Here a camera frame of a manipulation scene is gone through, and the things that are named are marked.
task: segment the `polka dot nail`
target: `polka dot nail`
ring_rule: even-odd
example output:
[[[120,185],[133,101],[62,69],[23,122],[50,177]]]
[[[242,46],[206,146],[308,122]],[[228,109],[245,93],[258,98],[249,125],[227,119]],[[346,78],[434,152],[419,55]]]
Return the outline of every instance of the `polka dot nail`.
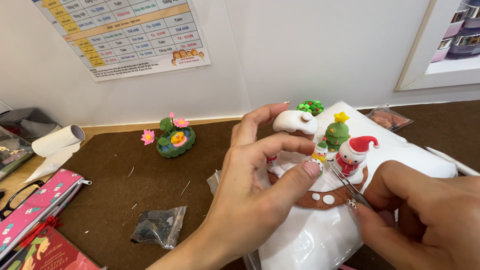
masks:
[[[348,203],[348,205],[352,206],[353,208],[355,208],[355,209],[357,208],[357,206],[355,205],[355,203],[353,201],[347,200],[347,203]]]

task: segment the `white stylus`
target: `white stylus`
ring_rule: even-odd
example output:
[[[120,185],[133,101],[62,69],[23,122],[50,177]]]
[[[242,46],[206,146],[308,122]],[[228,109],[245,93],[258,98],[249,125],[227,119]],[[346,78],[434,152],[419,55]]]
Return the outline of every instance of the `white stylus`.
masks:
[[[430,153],[436,155],[436,156],[439,156],[441,157],[442,159],[444,160],[447,160],[447,161],[453,161],[456,163],[456,166],[457,166],[457,169],[463,173],[464,175],[468,175],[468,176],[480,176],[480,173],[477,172],[476,170],[470,168],[469,166],[463,164],[462,162],[459,162],[457,161],[456,159],[450,157],[449,155],[447,154],[444,154],[440,151],[437,151],[433,148],[430,148],[430,147],[425,147],[427,149],[427,151],[429,151]]]

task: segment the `pink lotus flower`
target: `pink lotus flower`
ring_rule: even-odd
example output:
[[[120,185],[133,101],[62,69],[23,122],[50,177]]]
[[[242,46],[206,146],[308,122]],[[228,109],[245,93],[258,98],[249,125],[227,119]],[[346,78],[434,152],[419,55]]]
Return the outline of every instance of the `pink lotus flower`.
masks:
[[[145,141],[144,145],[153,143],[153,141],[155,140],[155,132],[145,129],[141,140]]]
[[[187,120],[185,120],[185,118],[178,118],[178,120],[173,120],[173,123],[177,126],[177,127],[187,127],[190,122],[188,122]]]

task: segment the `green hat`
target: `green hat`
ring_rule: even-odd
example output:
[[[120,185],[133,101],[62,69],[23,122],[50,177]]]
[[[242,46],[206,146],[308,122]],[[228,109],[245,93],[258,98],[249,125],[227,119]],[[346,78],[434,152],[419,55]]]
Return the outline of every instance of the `green hat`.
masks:
[[[320,147],[320,148],[328,148],[328,146],[327,146],[327,138],[324,137],[324,138],[322,139],[322,141],[317,144],[317,146]]]

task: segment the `pink pencil case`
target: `pink pencil case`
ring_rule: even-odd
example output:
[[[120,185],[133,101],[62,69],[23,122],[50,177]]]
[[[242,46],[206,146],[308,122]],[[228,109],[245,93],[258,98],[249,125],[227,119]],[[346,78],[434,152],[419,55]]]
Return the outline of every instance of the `pink pencil case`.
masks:
[[[37,223],[56,217],[82,184],[91,184],[81,175],[60,169],[0,223],[0,259],[3,259]]]

